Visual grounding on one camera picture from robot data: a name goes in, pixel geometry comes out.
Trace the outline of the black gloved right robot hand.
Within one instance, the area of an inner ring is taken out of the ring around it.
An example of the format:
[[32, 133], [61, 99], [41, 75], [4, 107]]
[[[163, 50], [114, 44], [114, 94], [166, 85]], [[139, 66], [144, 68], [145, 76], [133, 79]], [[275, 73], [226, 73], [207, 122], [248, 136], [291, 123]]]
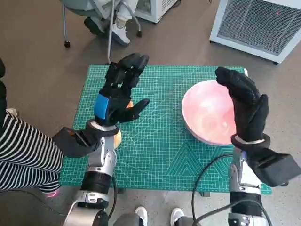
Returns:
[[218, 84], [228, 89], [234, 105], [235, 136], [245, 142], [263, 141], [269, 100], [260, 94], [252, 79], [225, 67], [215, 70]]

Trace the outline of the black left robot hand blue tape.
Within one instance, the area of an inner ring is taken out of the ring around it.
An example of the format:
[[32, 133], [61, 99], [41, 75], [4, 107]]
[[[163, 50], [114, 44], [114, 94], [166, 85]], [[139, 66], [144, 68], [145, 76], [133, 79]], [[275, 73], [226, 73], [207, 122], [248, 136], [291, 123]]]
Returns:
[[148, 61], [148, 55], [132, 53], [109, 64], [105, 84], [99, 90], [94, 107], [95, 121], [99, 125], [109, 127], [140, 117], [150, 99], [144, 98], [133, 106], [129, 104], [132, 102], [132, 88], [138, 84]]

